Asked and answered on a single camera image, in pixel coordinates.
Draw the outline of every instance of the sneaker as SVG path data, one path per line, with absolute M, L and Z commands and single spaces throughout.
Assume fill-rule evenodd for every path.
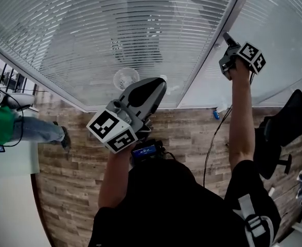
M 66 129 L 66 127 L 62 126 L 65 136 L 64 139 L 61 141 L 61 145 L 64 148 L 65 151 L 69 152 L 70 150 L 70 137 L 68 135 L 68 131 Z

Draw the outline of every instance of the black cable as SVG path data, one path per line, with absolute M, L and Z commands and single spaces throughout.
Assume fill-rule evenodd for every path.
M 173 155 L 172 153 L 170 153 L 170 152 L 165 152 L 164 154 L 170 154 L 170 155 L 172 156 L 172 158 L 173 158 L 174 160 L 176 160 L 176 157 L 174 157 L 174 155 Z
M 250 75 L 250 80 L 249 80 L 250 85 L 251 85 L 252 82 L 253 82 L 254 75 L 255 75 L 254 73 L 252 73 L 252 74 Z M 211 148 L 212 148 L 212 143 L 214 142 L 215 136 L 216 136 L 217 132 L 219 131 L 219 129 L 220 129 L 222 123 L 226 120 L 226 118 L 228 118 L 228 116 L 229 116 L 229 114 L 231 113 L 231 111 L 232 111 L 232 105 L 230 106 L 230 108 L 227 110 L 227 112 L 226 112 L 225 115 L 223 116 L 223 119 L 222 119 L 221 123 L 218 125 L 218 127 L 217 127 L 217 129 L 216 129 L 216 131 L 215 131 L 215 133 L 214 133 L 214 136 L 213 136 L 212 139 L 211 139 L 210 147 L 209 147 L 209 150 L 208 150 L 208 153 L 207 153 L 207 157 L 206 157 L 206 160 L 205 160 L 205 162 L 204 162 L 204 170 L 203 170 L 203 187 L 205 187 L 206 169 L 207 169 L 207 163 L 208 163 L 208 159 L 209 159 L 210 152 L 211 152 Z
M 21 137 L 19 138 L 19 140 L 18 140 L 18 142 L 17 142 L 16 144 L 11 145 L 11 146 L 4 146 L 4 147 L 14 147 L 14 146 L 18 145 L 18 144 L 20 143 L 20 141 L 22 140 L 22 138 L 23 138 L 24 112 L 23 112 L 23 109 L 21 109 L 22 107 L 20 106 L 19 102 L 18 102 L 15 98 L 13 98 L 10 94 L 8 94 L 8 93 L 6 93 L 6 92 L 4 92 L 4 91 L 2 91 L 2 90 L 0 90 L 0 92 L 4 93 L 5 95 L 7 95 L 7 96 L 9 96 L 10 98 L 12 98 L 12 99 L 18 104 L 17 111 L 20 109 L 21 112 L 22 112 L 22 132 L 21 132 Z

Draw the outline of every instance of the black office chair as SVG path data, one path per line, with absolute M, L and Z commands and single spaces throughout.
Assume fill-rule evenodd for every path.
M 285 173 L 289 173 L 292 157 L 280 160 L 281 147 L 302 135 L 302 92 L 294 91 L 285 107 L 274 115 L 267 116 L 255 129 L 256 147 L 254 162 L 259 173 L 271 178 L 277 165 L 285 165 Z

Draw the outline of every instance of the jeans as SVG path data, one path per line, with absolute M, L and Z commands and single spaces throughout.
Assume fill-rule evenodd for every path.
M 13 125 L 13 135 L 10 141 L 16 141 L 21 138 L 22 134 L 22 117 L 17 117 Z M 46 122 L 35 117 L 24 116 L 23 137 L 24 141 L 37 143 L 49 143 L 53 141 L 61 142 L 65 133 L 63 128 L 54 125 L 53 122 Z

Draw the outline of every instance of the strap buckle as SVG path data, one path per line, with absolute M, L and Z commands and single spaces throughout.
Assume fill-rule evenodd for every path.
M 265 233 L 260 216 L 251 214 L 246 218 L 246 226 L 255 238 Z

